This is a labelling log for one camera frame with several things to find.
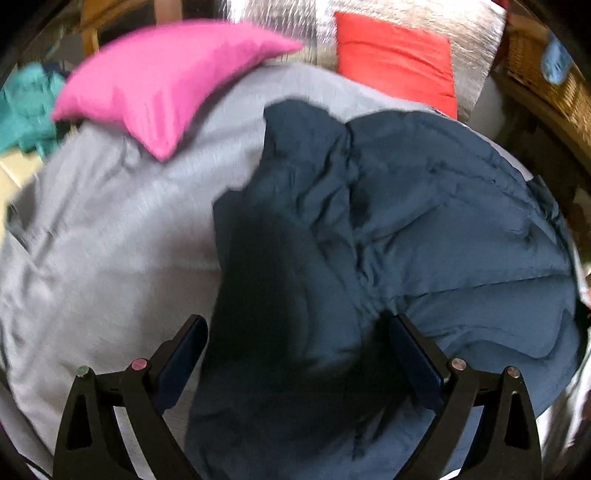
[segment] wicker basket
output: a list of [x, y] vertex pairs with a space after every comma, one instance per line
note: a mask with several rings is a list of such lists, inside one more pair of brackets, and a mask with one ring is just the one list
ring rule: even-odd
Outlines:
[[573, 124], [591, 145], [591, 96], [580, 70], [573, 66], [562, 85], [542, 75], [540, 63], [548, 44], [548, 29], [533, 20], [509, 31], [507, 74], [543, 98]]

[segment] crumpled bedding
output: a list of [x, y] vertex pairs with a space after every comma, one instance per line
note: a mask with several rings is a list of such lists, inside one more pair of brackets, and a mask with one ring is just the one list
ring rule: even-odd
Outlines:
[[[129, 135], [86, 122], [14, 200], [0, 252], [0, 367], [51, 451], [79, 365], [122, 370], [192, 313], [210, 319], [221, 278], [212, 203], [249, 180], [263, 109], [288, 97], [344, 121], [384, 108], [430, 110], [317, 67], [260, 67], [209, 99], [166, 164]], [[196, 371], [165, 414], [181, 445], [197, 380]], [[118, 417], [138, 475], [149, 480]]]
[[449, 358], [516, 366], [547, 409], [582, 339], [570, 234], [543, 182], [432, 113], [343, 124], [286, 100], [265, 120], [250, 183], [214, 205], [223, 280], [185, 448], [204, 480], [391, 480], [433, 415], [384, 310]]

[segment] pillow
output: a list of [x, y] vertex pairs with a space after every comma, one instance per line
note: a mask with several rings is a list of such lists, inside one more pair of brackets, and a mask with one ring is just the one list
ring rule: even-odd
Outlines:
[[296, 41], [248, 24], [196, 20], [143, 28], [80, 65], [61, 91], [52, 118], [117, 125], [165, 161], [217, 87], [263, 60], [300, 48]]
[[363, 15], [335, 13], [338, 73], [387, 95], [457, 118], [446, 37]]

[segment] black clamp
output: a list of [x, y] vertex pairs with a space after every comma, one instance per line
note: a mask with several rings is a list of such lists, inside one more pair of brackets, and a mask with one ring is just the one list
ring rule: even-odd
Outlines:
[[[484, 406], [460, 480], [540, 480], [535, 416], [521, 373], [472, 369], [448, 360], [404, 316], [386, 312], [394, 351], [420, 403], [436, 414], [395, 480], [439, 480], [472, 407]], [[192, 316], [150, 360], [123, 372], [79, 369], [56, 445], [56, 480], [138, 480], [113, 407], [125, 407], [138, 443], [158, 480], [201, 480], [162, 419], [176, 404], [207, 344], [207, 323]]]
[[207, 344], [207, 323], [190, 317], [149, 360], [95, 375], [80, 367], [57, 436], [55, 480], [138, 480], [115, 418], [125, 407], [139, 446], [157, 479], [201, 480], [162, 414], [176, 405]]
[[448, 360], [404, 316], [384, 314], [397, 358], [425, 408], [436, 414], [395, 480], [439, 480], [472, 407], [484, 406], [459, 480], [541, 480], [542, 460], [534, 410], [519, 370], [501, 374]]

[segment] clothing pile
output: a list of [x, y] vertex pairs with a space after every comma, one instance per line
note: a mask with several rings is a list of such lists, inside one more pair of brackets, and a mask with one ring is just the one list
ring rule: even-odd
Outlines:
[[18, 147], [51, 154], [69, 130], [51, 119], [56, 98], [64, 87], [63, 72], [30, 63], [8, 78], [0, 91], [0, 153]]
[[249, 185], [214, 206], [223, 280], [186, 440], [200, 475], [391, 480], [433, 416], [384, 310], [476, 369], [517, 366], [541, 414], [580, 355], [571, 239], [543, 182], [433, 113], [343, 124], [286, 100], [265, 120]]

